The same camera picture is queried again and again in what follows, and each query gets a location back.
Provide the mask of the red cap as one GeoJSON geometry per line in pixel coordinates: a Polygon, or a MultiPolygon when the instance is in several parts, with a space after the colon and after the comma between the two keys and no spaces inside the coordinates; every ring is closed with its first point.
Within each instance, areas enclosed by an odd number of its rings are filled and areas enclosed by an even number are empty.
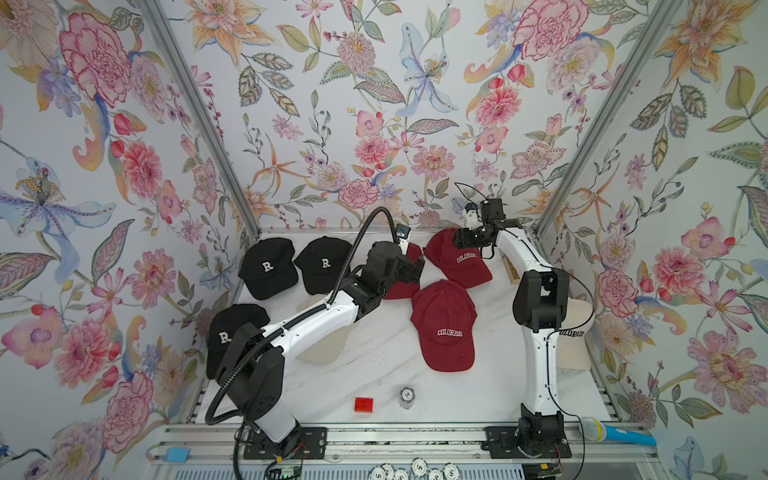
{"type": "Polygon", "coordinates": [[[444,276],[465,289],[490,282],[492,273],[477,248],[460,249],[454,245],[456,229],[443,229],[432,236],[424,249],[427,259],[444,276]]]}
{"type": "Polygon", "coordinates": [[[411,323],[427,366],[442,373],[469,370],[475,361],[476,319],[472,299],[456,282],[440,280],[418,291],[412,298],[411,323]]]}
{"type": "MultiPolygon", "coordinates": [[[[418,260],[423,256],[423,250],[419,245],[410,243],[408,246],[408,250],[406,252],[406,256],[409,258],[410,262],[413,265],[416,265],[418,263],[418,260]]],[[[387,292],[384,299],[385,300],[411,299],[420,289],[421,287],[420,287],[419,280],[417,280],[415,283],[404,283],[402,281],[398,281],[387,292]]]]}

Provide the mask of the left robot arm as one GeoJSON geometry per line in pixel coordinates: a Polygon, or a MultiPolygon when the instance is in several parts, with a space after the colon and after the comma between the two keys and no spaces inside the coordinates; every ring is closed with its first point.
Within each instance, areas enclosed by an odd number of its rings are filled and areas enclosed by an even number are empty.
{"type": "Polygon", "coordinates": [[[396,224],[388,209],[376,208],[364,221],[323,300],[276,324],[239,327],[225,343],[223,361],[214,375],[219,389],[204,422],[213,426],[238,417],[242,426],[261,433],[277,450],[299,446],[302,427],[281,400],[286,363],[373,312],[396,283],[420,279],[424,260],[408,258],[410,236],[409,226],[396,224]],[[366,263],[351,268],[365,233],[379,215],[386,217],[392,239],[375,242],[366,263]]]}

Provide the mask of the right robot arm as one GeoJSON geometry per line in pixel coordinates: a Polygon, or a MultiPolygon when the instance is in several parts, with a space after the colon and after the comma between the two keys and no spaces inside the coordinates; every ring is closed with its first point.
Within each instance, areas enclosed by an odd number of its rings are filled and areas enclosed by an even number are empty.
{"type": "Polygon", "coordinates": [[[522,329],[527,372],[516,438],[524,455],[542,455],[567,441],[556,356],[568,310],[570,276],[544,259],[519,222],[505,216],[501,199],[470,201],[464,210],[464,226],[455,234],[454,245],[499,250],[520,276],[512,314],[522,329]]]}

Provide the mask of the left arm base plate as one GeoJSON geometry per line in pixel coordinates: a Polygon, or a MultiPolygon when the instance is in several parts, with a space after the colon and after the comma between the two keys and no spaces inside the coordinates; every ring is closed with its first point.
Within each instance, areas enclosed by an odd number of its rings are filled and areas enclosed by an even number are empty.
{"type": "Polygon", "coordinates": [[[245,460],[322,460],[325,458],[328,429],[299,426],[280,441],[272,441],[261,430],[248,430],[242,441],[245,460]]]}

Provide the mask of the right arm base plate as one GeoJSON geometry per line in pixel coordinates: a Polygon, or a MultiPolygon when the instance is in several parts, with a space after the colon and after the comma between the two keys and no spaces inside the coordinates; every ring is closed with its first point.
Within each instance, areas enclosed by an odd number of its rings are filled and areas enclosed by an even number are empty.
{"type": "Polygon", "coordinates": [[[526,439],[513,425],[484,428],[485,440],[481,449],[492,459],[562,460],[573,456],[566,439],[538,441],[526,439]]]}

